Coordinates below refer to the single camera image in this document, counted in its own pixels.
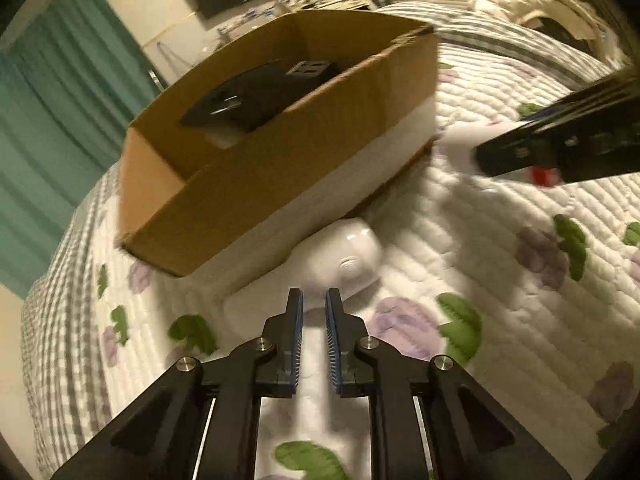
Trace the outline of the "white hair dryer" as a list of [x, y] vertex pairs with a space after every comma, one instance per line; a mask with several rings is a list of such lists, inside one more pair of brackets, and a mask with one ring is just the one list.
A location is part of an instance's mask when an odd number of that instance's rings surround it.
[[280, 266], [224, 300], [224, 318], [242, 339], [256, 337], [267, 318], [284, 311], [290, 289], [302, 291], [306, 311], [319, 309], [330, 288], [347, 299], [376, 282], [381, 262], [381, 243], [364, 220], [337, 220], [296, 245]]

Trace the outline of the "large green curtain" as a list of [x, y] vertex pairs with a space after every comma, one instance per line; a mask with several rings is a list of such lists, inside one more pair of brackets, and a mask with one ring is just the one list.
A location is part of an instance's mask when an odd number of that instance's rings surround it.
[[26, 297], [162, 76], [107, 0], [49, 0], [1, 52], [1, 283]]

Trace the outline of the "cream puffy jacket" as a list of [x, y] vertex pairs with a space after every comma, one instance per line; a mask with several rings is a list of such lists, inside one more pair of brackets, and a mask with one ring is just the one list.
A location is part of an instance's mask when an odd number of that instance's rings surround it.
[[608, 24], [579, 0], [469, 0], [468, 9], [542, 32], [602, 62], [615, 53]]

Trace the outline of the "white rectangular power bank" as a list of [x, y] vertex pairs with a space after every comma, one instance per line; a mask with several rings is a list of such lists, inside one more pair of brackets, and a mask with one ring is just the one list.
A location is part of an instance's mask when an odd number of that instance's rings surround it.
[[237, 128], [207, 128], [206, 130], [206, 139], [221, 150], [228, 150], [239, 144], [245, 136], [246, 133]]

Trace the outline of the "black remote control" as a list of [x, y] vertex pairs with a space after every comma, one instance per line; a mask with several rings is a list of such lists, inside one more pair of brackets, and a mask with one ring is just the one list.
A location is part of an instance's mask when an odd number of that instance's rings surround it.
[[284, 69], [270, 62], [246, 70], [210, 90], [180, 118], [183, 127], [232, 126], [253, 131], [282, 110]]

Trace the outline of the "white bottle red cap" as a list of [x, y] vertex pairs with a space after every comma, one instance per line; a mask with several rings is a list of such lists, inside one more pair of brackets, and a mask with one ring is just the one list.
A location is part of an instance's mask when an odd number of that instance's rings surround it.
[[553, 188], [563, 183], [559, 170], [534, 161], [528, 122], [455, 122], [436, 141], [437, 151], [460, 174]]

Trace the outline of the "brown cardboard box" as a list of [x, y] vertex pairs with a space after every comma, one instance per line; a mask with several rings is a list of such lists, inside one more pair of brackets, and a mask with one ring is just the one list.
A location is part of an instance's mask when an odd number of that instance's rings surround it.
[[[344, 217], [411, 162], [435, 131], [431, 24], [369, 11], [276, 18], [206, 58], [132, 122], [120, 171], [118, 240], [178, 278], [238, 287]], [[341, 73], [228, 150], [180, 118], [210, 90], [280, 62]]]

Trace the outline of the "green checkered bed sheet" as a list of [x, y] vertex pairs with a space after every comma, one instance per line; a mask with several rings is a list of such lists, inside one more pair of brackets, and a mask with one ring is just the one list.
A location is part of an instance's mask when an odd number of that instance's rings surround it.
[[[610, 71], [542, 32], [426, 2], [387, 7], [431, 23], [442, 42], [437, 125], [511, 120]], [[119, 170], [112, 167], [76, 209], [47, 273], [22, 311], [23, 380], [36, 456], [51, 478], [178, 356], [167, 332], [180, 315], [222, 324], [201, 289], [126, 255], [115, 235]], [[411, 298], [424, 344], [440, 341], [465, 297], [484, 321], [469, 366], [523, 416], [568, 471], [583, 476], [612, 431], [604, 377], [639, 362], [639, 287], [626, 275], [625, 222], [639, 217], [636, 174], [541, 190], [465, 180], [448, 162], [421, 162], [366, 216], [384, 248], [372, 300]]]

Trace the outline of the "black usb charger block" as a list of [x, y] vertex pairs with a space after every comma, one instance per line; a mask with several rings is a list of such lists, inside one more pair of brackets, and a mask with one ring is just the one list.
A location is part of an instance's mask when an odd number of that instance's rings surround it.
[[248, 70], [232, 90], [239, 101], [232, 120], [243, 131], [253, 131], [340, 73], [336, 63], [326, 61], [303, 61], [288, 70], [272, 62]]

